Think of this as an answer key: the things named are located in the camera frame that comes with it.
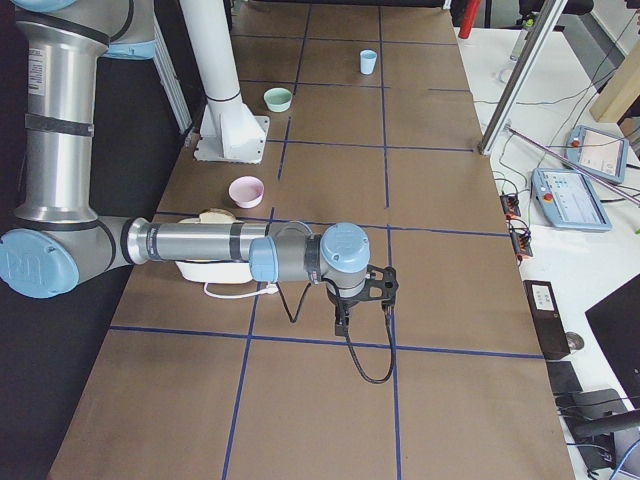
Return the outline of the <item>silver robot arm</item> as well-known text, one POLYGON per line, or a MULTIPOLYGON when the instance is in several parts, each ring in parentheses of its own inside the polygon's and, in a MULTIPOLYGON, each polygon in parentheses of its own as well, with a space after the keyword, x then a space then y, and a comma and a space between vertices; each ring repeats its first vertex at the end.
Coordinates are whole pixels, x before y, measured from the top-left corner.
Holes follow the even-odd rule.
POLYGON ((370 264, 369 239, 357 225, 316 234, 301 222, 272 228, 232 218, 97 215, 89 204, 97 61, 153 57, 154 5, 19 1, 15 20, 29 59, 26 194, 18 227, 1 238, 1 277, 10 288, 51 298, 124 265, 173 261, 204 286, 257 281, 275 293, 287 281, 324 284, 343 337, 360 302, 377 301, 393 315, 396 273, 370 264))

